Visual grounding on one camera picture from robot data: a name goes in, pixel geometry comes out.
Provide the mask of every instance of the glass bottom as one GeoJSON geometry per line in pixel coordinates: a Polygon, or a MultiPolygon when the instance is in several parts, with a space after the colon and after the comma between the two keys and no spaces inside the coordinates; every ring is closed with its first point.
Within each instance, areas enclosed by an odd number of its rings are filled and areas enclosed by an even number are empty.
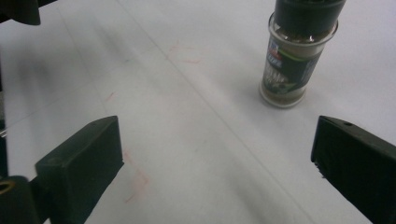
{"type": "Polygon", "coordinates": [[[305,96],[305,87],[286,94],[275,94],[265,89],[263,83],[260,83],[259,91],[260,95],[266,102],[280,108],[295,106],[300,103],[305,96]]]}

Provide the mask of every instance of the black object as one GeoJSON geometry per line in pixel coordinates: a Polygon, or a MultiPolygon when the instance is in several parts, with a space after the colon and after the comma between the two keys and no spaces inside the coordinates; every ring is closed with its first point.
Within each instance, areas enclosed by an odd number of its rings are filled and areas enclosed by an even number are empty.
{"type": "Polygon", "coordinates": [[[277,0],[275,22],[289,33],[318,35],[331,30],[346,0],[277,0]]]}
{"type": "Polygon", "coordinates": [[[396,147],[340,119],[320,116],[311,161],[374,223],[396,223],[396,147]]]}
{"type": "Polygon", "coordinates": [[[122,165],[117,117],[94,121],[41,159],[30,183],[0,181],[0,223],[84,223],[122,165]]]}
{"type": "Polygon", "coordinates": [[[12,19],[28,25],[40,24],[39,7],[56,0],[0,0],[0,22],[12,19]]]}

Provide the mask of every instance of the spice jar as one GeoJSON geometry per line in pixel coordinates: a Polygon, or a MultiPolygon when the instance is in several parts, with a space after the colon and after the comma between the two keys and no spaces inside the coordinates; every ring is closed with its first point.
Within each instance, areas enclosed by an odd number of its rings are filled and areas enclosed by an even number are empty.
{"type": "Polygon", "coordinates": [[[270,39],[260,93],[270,104],[290,107],[305,87],[325,44],[336,33],[346,0],[277,0],[268,22],[270,39]]]}

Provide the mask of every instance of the white table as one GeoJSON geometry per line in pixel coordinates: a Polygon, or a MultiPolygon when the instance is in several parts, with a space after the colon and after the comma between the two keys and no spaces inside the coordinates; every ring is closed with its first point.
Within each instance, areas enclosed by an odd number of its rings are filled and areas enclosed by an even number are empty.
{"type": "Polygon", "coordinates": [[[319,115],[396,145],[396,2],[348,0],[304,100],[262,101],[273,1],[59,0],[0,24],[11,175],[117,115],[87,223],[369,223],[310,161],[319,115]]]}

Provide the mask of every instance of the red scribble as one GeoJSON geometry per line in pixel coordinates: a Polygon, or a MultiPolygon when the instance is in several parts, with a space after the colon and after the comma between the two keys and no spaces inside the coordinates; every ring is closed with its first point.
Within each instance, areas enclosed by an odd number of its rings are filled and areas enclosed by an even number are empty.
{"type": "Polygon", "coordinates": [[[184,60],[183,63],[200,63],[201,59],[198,60],[184,60]]]}
{"type": "Polygon", "coordinates": [[[127,150],[123,150],[122,155],[123,155],[125,162],[127,162],[129,165],[131,165],[136,170],[136,175],[134,175],[134,177],[132,179],[132,188],[134,190],[134,193],[127,200],[124,201],[125,203],[129,203],[134,198],[143,194],[147,184],[149,183],[149,178],[141,169],[139,169],[134,164],[134,162],[131,159],[131,156],[127,150]]]}
{"type": "Polygon", "coordinates": [[[108,102],[109,100],[111,100],[114,96],[115,92],[111,92],[111,94],[105,99],[106,102],[108,102]]]}

